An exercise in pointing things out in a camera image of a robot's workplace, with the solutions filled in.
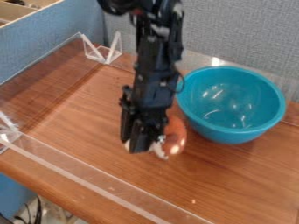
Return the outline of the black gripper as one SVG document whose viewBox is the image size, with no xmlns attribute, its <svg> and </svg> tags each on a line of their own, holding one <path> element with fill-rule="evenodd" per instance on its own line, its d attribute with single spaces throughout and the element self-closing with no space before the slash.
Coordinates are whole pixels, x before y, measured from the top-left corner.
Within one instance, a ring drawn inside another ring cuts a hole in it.
<svg viewBox="0 0 299 224">
<path fill-rule="evenodd" d="M 178 80 L 178 75 L 147 80 L 135 78 L 132 87 L 128 85 L 122 87 L 120 140 L 124 143 L 130 139 L 131 154 L 147 152 L 155 140 L 155 123 L 140 118 L 135 119 L 135 116 L 166 113 L 174 105 Z"/>
</svg>

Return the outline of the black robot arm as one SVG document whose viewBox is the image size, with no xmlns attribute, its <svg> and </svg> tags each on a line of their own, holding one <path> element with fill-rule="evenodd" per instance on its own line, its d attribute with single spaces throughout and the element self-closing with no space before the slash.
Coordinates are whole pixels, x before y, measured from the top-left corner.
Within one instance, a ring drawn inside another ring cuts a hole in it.
<svg viewBox="0 0 299 224">
<path fill-rule="evenodd" d="M 174 104 L 183 57 L 182 0 L 98 0 L 103 11 L 128 15 L 135 26 L 135 81 L 123 86 L 120 140 L 131 153 L 166 138 L 167 109 Z"/>
</svg>

